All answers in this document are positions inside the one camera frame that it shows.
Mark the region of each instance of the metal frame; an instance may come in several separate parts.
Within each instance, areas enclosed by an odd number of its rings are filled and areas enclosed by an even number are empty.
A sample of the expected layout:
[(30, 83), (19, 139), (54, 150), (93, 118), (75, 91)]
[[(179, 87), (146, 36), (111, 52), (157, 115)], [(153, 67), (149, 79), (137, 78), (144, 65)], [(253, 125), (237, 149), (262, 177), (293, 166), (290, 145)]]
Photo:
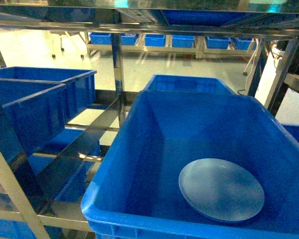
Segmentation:
[[(133, 1), (134, 4), (142, 5), (148, 8), (144, 1)], [(238, 9), (243, 10), (247, 5), (243, 1), (239, 3)], [(27, 193), (27, 188), (19, 178), (18, 163), (26, 164), (27, 159), (20, 148), (13, 163), (8, 164), (7, 156), (4, 155), (4, 148), (0, 145), (0, 183), (3, 187), (0, 188), (0, 219), (15, 220), (26, 222), (38, 239), (49, 238), (44, 226), (55, 226), (68, 228), (72, 230), (81, 230), (91, 232), (86, 219), (83, 217), (79, 204), (61, 203), (52, 201), (53, 195), (57, 188), (60, 188), (62, 182), (66, 180), (67, 176), (71, 174), (82, 161), (102, 161), (102, 157), (88, 156), (89, 152), (93, 149), (94, 142), (100, 139), (103, 133), (107, 130), (117, 131), (118, 129), (110, 128), (114, 119), (119, 116), (120, 126), (124, 122), (127, 105), (130, 104), (135, 95), (125, 92), (124, 90), (124, 73), (122, 51), (153, 51), (153, 52), (166, 52), (166, 53), (184, 53), (195, 54), (197, 58), (202, 58), (204, 54), (223, 54), (224, 51), (206, 49), (204, 47), (203, 36), (232, 36), (232, 37), (252, 37), (260, 39), (260, 47), (256, 53), (255, 62), (258, 62), (260, 57), (261, 48), (265, 40), (290, 40), (284, 55), (283, 61), (277, 70), (277, 77), (270, 92), (270, 96), (266, 102), (268, 109), (275, 114), (279, 108), (281, 100), (285, 94), (286, 88), (290, 87), (299, 92), (299, 29), (286, 29), (286, 26), (291, 27), (299, 23), (299, 18), (288, 18), (284, 24), (279, 27), (279, 14), (261, 14), (249, 20), (242, 20), (240, 22), (227, 24), (224, 27), (206, 27), (206, 26), (193, 26), (193, 25), (169, 25), (168, 21), (163, 17), (160, 10), (151, 11), (150, 9), (113, 9), (112, 8), (97, 8), (95, 9), (95, 16), (93, 22), (52, 22), (37, 19), (17, 18), (14, 20), (0, 19), (0, 27), (15, 27), (22, 29), (41, 29), (41, 30), (63, 30), (63, 31), (83, 31), (85, 32), (85, 43), (89, 43), (87, 32), (109, 32), (111, 34), (112, 46), (104, 45), (88, 45), (88, 54), (92, 50), (112, 50), (114, 62), (114, 76), (116, 91), (104, 91), (103, 95), (98, 94), (102, 99), (97, 103), (110, 105), (106, 110), (90, 125), (82, 126), (85, 131), (79, 136), (71, 145), (64, 151), (56, 156), (53, 163), (44, 169), (38, 177), (32, 179), (32, 187), (36, 188), (34, 196), (40, 196), (41, 190), (44, 192), (45, 199), (48, 199), (44, 207), (36, 207), (33, 198)], [(6, 12), (13, 12), (12, 8), (7, 7)], [(269, 20), (273, 27), (269, 29), (260, 28), (259, 25), (264, 25)], [(120, 33), (153, 33), (153, 34), (183, 34), (195, 35), (196, 48), (171, 48), (167, 45), (166, 48), (151, 48), (143, 45), (136, 46), (122, 46)], [(251, 56), (252, 51), (241, 52), (231, 50), (231, 54), (241, 56)], [(0, 67), (5, 67), (3, 56), (0, 52)], [(248, 94), (254, 95), (258, 83), (251, 82)], [(3, 109), (0, 106), (1, 117), (0, 123), (4, 125), (3, 128), (11, 128)], [(0, 134), (0, 139), (5, 137), (6, 132)], [(19, 147), (19, 142), (14, 137), (14, 145)], [(57, 165), (66, 165), (62, 173), (58, 170)], [(91, 169), (89, 178), (97, 170)], [(31, 178), (32, 170), (28, 170), (30, 174), (27, 176)], [(56, 179), (49, 181), (50, 175), (57, 173), (59, 176)]]

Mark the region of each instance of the blue plastic crate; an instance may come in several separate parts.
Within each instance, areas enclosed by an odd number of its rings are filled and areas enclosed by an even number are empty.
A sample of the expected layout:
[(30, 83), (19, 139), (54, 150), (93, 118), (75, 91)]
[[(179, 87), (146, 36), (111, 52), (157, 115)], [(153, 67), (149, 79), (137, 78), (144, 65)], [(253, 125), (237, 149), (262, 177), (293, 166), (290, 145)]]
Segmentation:
[[(265, 192), (260, 213), (224, 224), (192, 209), (178, 176), (201, 158), (251, 172)], [(97, 234), (116, 238), (299, 239), (299, 144), (254, 98), (143, 91), (81, 208)]]
[(136, 43), (137, 37), (138, 37), (138, 34), (127, 34), (127, 33), (122, 34), (121, 35), (122, 45), (134, 46)]
[(172, 47), (192, 48), (194, 44), (194, 36), (173, 35), (171, 39)]
[(111, 45), (111, 34), (109, 33), (92, 32), (90, 38), (92, 44)]
[[(37, 175), (52, 160), (53, 157), (30, 156), (29, 163), (33, 172)], [(55, 201), (76, 203), (85, 192), (85, 162), (78, 167), (75, 173), (67, 180), (63, 189), (55, 197)], [(55, 227), (46, 227), (52, 239), (59, 239), (62, 229)], [(36, 239), (31, 229), (26, 223), (1, 220), (0, 219), (0, 237), (12, 239)]]
[[(237, 50), (248, 50), (249, 45), (251, 44), (251, 42), (253, 41), (252, 38), (232, 38), (235, 48)], [(254, 44), (254, 48), (253, 50), (256, 50), (257, 48), (257, 44)]]
[(65, 90), (63, 84), (0, 80), (0, 102), (26, 155), (64, 129)]
[(249, 14), (244, 12), (225, 11), (188, 11), (188, 10), (163, 10), (168, 23), (171, 25), (199, 25), (199, 26), (222, 26)]
[(153, 75), (144, 90), (235, 95), (217, 78), (191, 76)]
[(229, 37), (206, 37), (207, 48), (210, 49), (227, 49), (230, 43)]
[[(82, 129), (72, 129), (65, 128), (60, 134), (58, 134), (54, 139), (48, 142), (41, 151), (47, 154), (58, 155), (62, 150), (66, 148), (70, 143), (72, 143), (81, 133)], [(100, 156), (100, 142), (97, 142), (95, 148), (89, 153), (90, 156)], [(94, 165), (93, 162), (85, 162), (86, 173)]]
[(95, 101), (94, 70), (7, 67), (0, 69), (0, 79), (34, 80), (66, 85), (63, 99), (65, 122), (69, 122)]
[(165, 35), (159, 34), (146, 34), (145, 35), (145, 46), (165, 46)]
[[(59, 239), (62, 229), (45, 226), (51, 239)], [(36, 239), (26, 223), (0, 219), (0, 238), (9, 239)]]

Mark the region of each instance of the metal rack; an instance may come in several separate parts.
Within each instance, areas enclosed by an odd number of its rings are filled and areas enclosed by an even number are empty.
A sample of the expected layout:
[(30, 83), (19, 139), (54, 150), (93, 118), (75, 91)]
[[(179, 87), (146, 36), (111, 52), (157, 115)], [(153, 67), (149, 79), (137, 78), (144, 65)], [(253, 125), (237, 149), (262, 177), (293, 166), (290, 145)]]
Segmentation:
[[(88, 154), (104, 132), (117, 130), (109, 128), (117, 116), (122, 125), (127, 108), (134, 100), (135, 94), (124, 90), (120, 33), (195, 35), (200, 46), (203, 44), (203, 36), (207, 35), (258, 38), (260, 47), (255, 56), (255, 65), (260, 58), (265, 41), (289, 40), (283, 60), (277, 68), (277, 76), (268, 96), (266, 107), (275, 114), (287, 88), (299, 92), (298, 0), (282, 3), (279, 10), (277, 4), (254, 3), (251, 6), (248, 0), (127, 0), (124, 6), (121, 4), (122, 1), (118, 1), (116, 5), (116, 1), (110, 0), (58, 1), (57, 3), (45, 0), (0, 1), (0, 27), (82, 31), (85, 32), (85, 36), (87, 36), (87, 32), (92, 31), (112, 33), (112, 46), (106, 46), (106, 49), (111, 48), (113, 53), (116, 90), (98, 91), (98, 101), (94, 106), (105, 110), (54, 159), (52, 165), (61, 165), (62, 167), (62, 172), (59, 172), (57, 176), (51, 177), (53, 167), (47, 168), (38, 177), (34, 176), (0, 104), (0, 125), (2, 125), (0, 140), (9, 133), (13, 135), (11, 143), (18, 145), (18, 155), (11, 163), (7, 163), (5, 160), (5, 154), (10, 149), (0, 146), (0, 183), (4, 189), (0, 190), (0, 219), (26, 222), (38, 239), (49, 238), (44, 226), (85, 231), (83, 237), (92, 235), (89, 234), (92, 230), (83, 217), (79, 204), (55, 202), (51, 198), (53, 198), (55, 188), (58, 188), (66, 180), (66, 177), (74, 172), (79, 162), (82, 160), (101, 162), (101, 157), (92, 157)], [(220, 14), (227, 13), (227, 17), (238, 12), (245, 14), (218, 25), (192, 24), (190, 21), (176, 24), (166, 16), (166, 9), (175, 14), (181, 14), (183, 10), (196, 13), (219, 11)], [(191, 50), (194, 51), (190, 53), (197, 56), (197, 49)], [(201, 48), (198, 50), (199, 58), (203, 50)], [(0, 67), (5, 66), (0, 52)], [(254, 78), (251, 81), (247, 89), (249, 96), (255, 96), (258, 84), (258, 79)], [(20, 180), (21, 178), (25, 178), (31, 184), (22, 184), (21, 182), (24, 180)]]
[[(122, 45), (123, 52), (157, 52), (157, 53), (177, 53), (195, 55), (196, 59), (201, 59), (204, 54), (229, 55), (229, 56), (246, 56), (251, 57), (255, 42), (252, 42), (247, 50), (233, 49), (209, 49), (207, 48), (206, 39), (202, 36), (195, 37), (193, 48), (172, 47), (171, 35), (166, 36), (165, 47), (145, 46), (145, 35), (141, 34), (134, 46)], [(93, 51), (111, 51), (111, 45), (92, 44), (90, 41), (86, 45), (88, 55), (92, 56)]]

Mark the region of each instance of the gray plate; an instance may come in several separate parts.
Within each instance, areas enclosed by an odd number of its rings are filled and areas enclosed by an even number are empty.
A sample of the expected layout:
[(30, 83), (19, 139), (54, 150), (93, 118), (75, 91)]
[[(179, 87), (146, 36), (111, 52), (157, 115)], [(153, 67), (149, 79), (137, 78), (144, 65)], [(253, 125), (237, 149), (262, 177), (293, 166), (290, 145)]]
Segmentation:
[(225, 223), (252, 218), (265, 202), (258, 180), (239, 165), (217, 158), (187, 164), (178, 179), (187, 202), (202, 215)]

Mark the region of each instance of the metal shelf frame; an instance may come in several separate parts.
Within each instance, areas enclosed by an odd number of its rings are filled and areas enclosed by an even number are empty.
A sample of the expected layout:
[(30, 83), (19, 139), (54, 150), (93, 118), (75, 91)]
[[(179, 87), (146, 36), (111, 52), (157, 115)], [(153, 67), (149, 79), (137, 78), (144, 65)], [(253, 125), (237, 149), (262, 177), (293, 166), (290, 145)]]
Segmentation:
[[(63, 31), (81, 31), (85, 33), (85, 39), (88, 39), (88, 32), (108, 32), (111, 33), (112, 45), (92, 46), (88, 45), (88, 54), (93, 50), (111, 50), (114, 62), (114, 77), (116, 90), (98, 92), (98, 109), (105, 109), (104, 112), (84, 132), (67, 148), (65, 148), (54, 161), (42, 171), (37, 177), (29, 167), (27, 158), (17, 140), (13, 128), (4, 114), (0, 104), (0, 141), (4, 140), (9, 134), (9, 140), (12, 145), (16, 145), (17, 156), (11, 163), (7, 163), (6, 155), (9, 154), (7, 148), (0, 144), (0, 219), (7, 219), (19, 222), (26, 222), (32, 229), (38, 239), (48, 239), (49, 235), (44, 226), (55, 226), (71, 230), (80, 230), (92, 232), (86, 219), (81, 213), (79, 204), (63, 203), (53, 201), (53, 195), (62, 182), (71, 175), (82, 160), (97, 162), (92, 170), (95, 172), (100, 164), (101, 157), (88, 156), (93, 149), (95, 142), (107, 130), (117, 131), (110, 128), (114, 119), (119, 116), (120, 126), (124, 122), (126, 111), (133, 102), (135, 94), (124, 90), (124, 73), (122, 51), (160, 51), (157, 48), (144, 47), (143, 45), (127, 47), (121, 45), (121, 33), (139, 33), (139, 34), (178, 34), (195, 35), (197, 46), (194, 49), (171, 48), (164, 49), (168, 53), (195, 54), (201, 58), (202, 54), (217, 54), (216, 50), (204, 48), (203, 36), (229, 36), (229, 37), (251, 37), (260, 40), (260, 47), (255, 57), (255, 67), (260, 58), (265, 41), (271, 40), (289, 40), (287, 50), (283, 60), (277, 69), (270, 95), (266, 106), (271, 113), (275, 114), (286, 93), (287, 88), (292, 88), (299, 92), (299, 11), (293, 11), (286, 5), (282, 13), (268, 13), (266, 10), (259, 11), (257, 15), (250, 19), (241, 19), (239, 22), (230, 23), (224, 26), (200, 26), (200, 25), (172, 25), (163, 16), (163, 9), (173, 10), (228, 10), (248, 11), (248, 2), (246, 0), (230, 1), (226, 4), (218, 4), (216, 1), (200, 1), (200, 5), (191, 4), (190, 1), (134, 1), (128, 0), (129, 8), (119, 8), (113, 5), (113, 1), (94, 0), (90, 5), (82, 4), (77, 1), (69, 5), (68, 2), (61, 1), (58, 6), (49, 6), (49, 1), (27, 0), (20, 3), (17, 0), (2, 3), (0, 1), (0, 27), (15, 27), (21, 29), (40, 29), (40, 30), (63, 30)], [(74, 19), (67, 22), (51, 21), (52, 15), (37, 15), (36, 10), (44, 11), (68, 10), (84, 11), (90, 9), (93, 11), (93, 20), (77, 21)], [(0, 67), (6, 67), (3, 56), (0, 52)], [(249, 96), (254, 96), (259, 82), (253, 80), (251, 86), (247, 89)], [(21, 170), (20, 165), (27, 166)], [(58, 165), (61, 165), (62, 172), (58, 177), (51, 177)], [(22, 184), (21, 176), (26, 181), (31, 181), (31, 185)]]

